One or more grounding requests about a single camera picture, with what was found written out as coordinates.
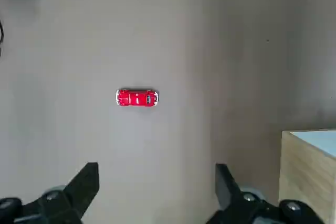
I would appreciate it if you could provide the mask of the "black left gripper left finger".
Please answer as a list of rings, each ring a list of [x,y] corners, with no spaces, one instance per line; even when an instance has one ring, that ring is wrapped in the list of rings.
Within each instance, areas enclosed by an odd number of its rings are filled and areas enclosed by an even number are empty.
[[[28,204],[17,197],[2,198],[1,223],[82,223],[99,187],[99,165],[88,162],[65,187],[55,187]]]

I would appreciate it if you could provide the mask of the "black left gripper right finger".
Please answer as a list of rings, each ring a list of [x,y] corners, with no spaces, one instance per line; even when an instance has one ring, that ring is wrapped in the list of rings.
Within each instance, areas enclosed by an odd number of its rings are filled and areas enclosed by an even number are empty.
[[[274,206],[250,190],[241,190],[226,164],[215,166],[215,193],[219,210],[207,223],[323,223],[301,201],[285,199]]]

